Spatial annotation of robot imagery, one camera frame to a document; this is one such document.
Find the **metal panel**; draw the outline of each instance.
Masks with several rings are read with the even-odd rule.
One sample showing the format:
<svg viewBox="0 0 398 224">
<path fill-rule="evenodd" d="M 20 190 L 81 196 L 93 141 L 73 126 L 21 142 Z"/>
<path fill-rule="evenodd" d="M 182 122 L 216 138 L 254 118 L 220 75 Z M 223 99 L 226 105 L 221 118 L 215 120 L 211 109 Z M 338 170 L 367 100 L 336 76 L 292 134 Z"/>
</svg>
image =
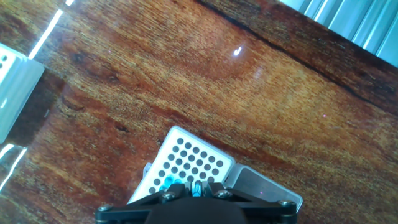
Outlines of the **metal panel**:
<svg viewBox="0 0 398 224">
<path fill-rule="evenodd" d="M 397 10 L 398 1 L 388 0 L 363 45 L 365 50 L 371 52 L 372 54 L 376 53 L 397 14 Z"/>
<path fill-rule="evenodd" d="M 392 23 L 392 26 L 387 33 L 386 38 L 384 39 L 381 47 L 376 54 L 378 57 L 383 60 L 391 63 L 392 65 L 398 67 L 398 14 Z"/>
<path fill-rule="evenodd" d="M 365 44 L 366 39 L 368 38 L 372 28 L 374 27 L 384 5 L 387 0 L 375 0 L 372 2 L 371 7 L 365 15 L 361 25 L 359 26 L 355 36 L 352 41 L 354 44 L 363 46 Z"/>
<path fill-rule="evenodd" d="M 307 10 L 304 12 L 304 15 L 308 16 L 309 18 L 313 19 L 321 5 L 325 2 L 325 0 L 312 0 L 310 5 L 308 6 Z"/>
<path fill-rule="evenodd" d="M 314 20 L 328 27 L 343 0 L 326 0 L 320 6 Z"/>
<path fill-rule="evenodd" d="M 311 2 L 312 0 L 305 0 L 298 11 L 304 14 Z"/>
<path fill-rule="evenodd" d="M 372 1 L 345 0 L 330 23 L 329 29 L 351 40 L 371 4 Z"/>
<path fill-rule="evenodd" d="M 305 1 L 308 0 L 281 0 L 282 3 L 288 5 L 289 7 L 294 8 L 297 11 L 300 10 L 301 6 L 304 4 Z"/>
</svg>

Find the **blue part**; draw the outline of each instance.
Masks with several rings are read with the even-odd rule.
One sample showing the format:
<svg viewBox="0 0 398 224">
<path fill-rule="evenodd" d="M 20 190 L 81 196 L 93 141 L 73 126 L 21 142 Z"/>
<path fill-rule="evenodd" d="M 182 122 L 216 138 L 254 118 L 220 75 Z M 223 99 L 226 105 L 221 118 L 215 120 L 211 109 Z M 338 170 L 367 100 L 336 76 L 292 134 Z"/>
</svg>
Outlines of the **blue part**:
<svg viewBox="0 0 398 224">
<path fill-rule="evenodd" d="M 201 197 L 200 184 L 195 184 L 192 190 L 192 197 Z"/>
<path fill-rule="evenodd" d="M 173 177 L 172 175 L 168 175 L 168 176 L 166 177 L 166 179 L 164 180 L 163 186 L 166 186 L 167 188 L 169 188 L 170 185 L 172 185 L 173 180 L 174 180 L 174 177 Z"/>
<path fill-rule="evenodd" d="M 159 190 L 164 190 L 164 189 L 167 189 L 167 188 L 168 188 L 168 187 L 162 185 L 162 186 L 160 186 Z"/>
</svg>

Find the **white plastic block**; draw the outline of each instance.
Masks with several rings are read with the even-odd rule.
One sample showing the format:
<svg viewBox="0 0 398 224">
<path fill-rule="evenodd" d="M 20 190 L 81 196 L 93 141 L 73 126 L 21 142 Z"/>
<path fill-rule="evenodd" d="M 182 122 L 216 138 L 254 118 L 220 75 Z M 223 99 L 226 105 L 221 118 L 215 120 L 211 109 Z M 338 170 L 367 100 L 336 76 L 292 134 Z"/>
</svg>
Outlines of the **white plastic block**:
<svg viewBox="0 0 398 224">
<path fill-rule="evenodd" d="M 167 189 L 174 183 L 224 182 L 235 165 L 233 157 L 188 131 L 174 126 L 167 134 L 148 173 L 129 203 Z"/>
<path fill-rule="evenodd" d="M 6 140 L 44 67 L 0 44 L 0 144 Z"/>
</svg>

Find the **wooden table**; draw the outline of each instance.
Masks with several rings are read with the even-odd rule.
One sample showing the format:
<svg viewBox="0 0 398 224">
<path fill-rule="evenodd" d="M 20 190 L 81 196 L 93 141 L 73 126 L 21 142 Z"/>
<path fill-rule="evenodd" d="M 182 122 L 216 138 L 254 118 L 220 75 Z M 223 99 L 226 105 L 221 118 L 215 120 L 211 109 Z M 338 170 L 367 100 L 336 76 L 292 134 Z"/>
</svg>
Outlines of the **wooden table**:
<svg viewBox="0 0 398 224">
<path fill-rule="evenodd" d="M 173 125 L 300 194 L 299 223 L 398 223 L 398 69 L 293 9 L 0 6 L 1 42 L 24 54 L 64 12 L 6 140 L 28 151 L 1 191 L 0 223 L 93 223 L 102 203 L 125 205 Z"/>
</svg>

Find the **hole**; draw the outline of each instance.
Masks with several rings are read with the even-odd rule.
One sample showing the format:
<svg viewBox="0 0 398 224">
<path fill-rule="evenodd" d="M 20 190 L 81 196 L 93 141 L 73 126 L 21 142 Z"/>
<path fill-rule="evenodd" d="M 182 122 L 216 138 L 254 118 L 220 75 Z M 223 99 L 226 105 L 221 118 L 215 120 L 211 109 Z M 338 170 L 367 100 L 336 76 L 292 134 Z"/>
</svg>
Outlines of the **hole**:
<svg viewBox="0 0 398 224">
<path fill-rule="evenodd" d="M 189 170 L 191 168 L 191 165 L 189 163 L 184 164 L 184 169 Z"/>
<path fill-rule="evenodd" d="M 224 165 L 223 161 L 217 161 L 217 166 L 222 167 Z"/>
<path fill-rule="evenodd" d="M 201 173 L 199 174 L 199 177 L 202 178 L 202 179 L 204 179 L 204 178 L 206 178 L 206 174 L 205 174 L 204 172 L 201 172 Z"/>
<path fill-rule="evenodd" d="M 181 177 L 181 178 L 184 178 L 184 177 L 185 177 L 185 175 L 186 175 L 186 174 L 185 174 L 185 172 L 184 172 L 184 171 L 181 171 L 181 172 L 180 172 L 180 177 Z"/>
<path fill-rule="evenodd" d="M 198 165 L 198 166 L 202 166 L 202 165 L 203 165 L 203 161 L 202 161 L 201 159 L 198 159 L 198 160 L 197 160 L 197 165 Z"/>
<path fill-rule="evenodd" d="M 177 165 L 181 165 L 181 164 L 182 164 L 182 159 L 177 159 L 177 160 L 175 161 L 175 163 L 176 163 Z"/>
<path fill-rule="evenodd" d="M 170 154 L 167 158 L 168 158 L 170 161 L 173 161 L 173 160 L 174 160 L 174 155 L 173 155 L 173 154 Z"/>
<path fill-rule="evenodd" d="M 198 168 L 195 167 L 192 169 L 192 174 L 198 174 L 198 172 L 199 172 Z"/>
<path fill-rule="evenodd" d="M 218 169 L 213 169 L 213 171 L 211 171 L 211 173 L 212 173 L 213 175 L 217 175 L 217 174 L 218 174 Z"/>
<path fill-rule="evenodd" d="M 159 186 L 160 180 L 159 180 L 159 179 L 155 179 L 155 180 L 154 180 L 154 184 L 155 184 L 156 186 Z"/>
<path fill-rule="evenodd" d="M 185 156 L 187 156 L 187 152 L 186 152 L 186 151 L 184 151 L 184 150 L 182 150 L 182 151 L 181 151 L 181 156 L 182 156 L 182 157 L 185 157 Z"/>
<path fill-rule="evenodd" d="M 173 173 L 173 174 L 176 174 L 177 172 L 178 172 L 178 169 L 177 169 L 176 167 L 173 167 L 173 168 L 172 168 L 172 173 Z"/>
<path fill-rule="evenodd" d="M 128 128 L 125 126 L 125 125 L 123 125 L 123 124 L 121 124 L 121 123 L 119 123 L 119 122 L 116 122 L 115 124 L 114 124 L 114 127 L 117 129 L 117 130 L 119 130 L 119 131 L 124 131 L 125 133 L 129 133 L 130 131 L 128 130 Z"/>
</svg>

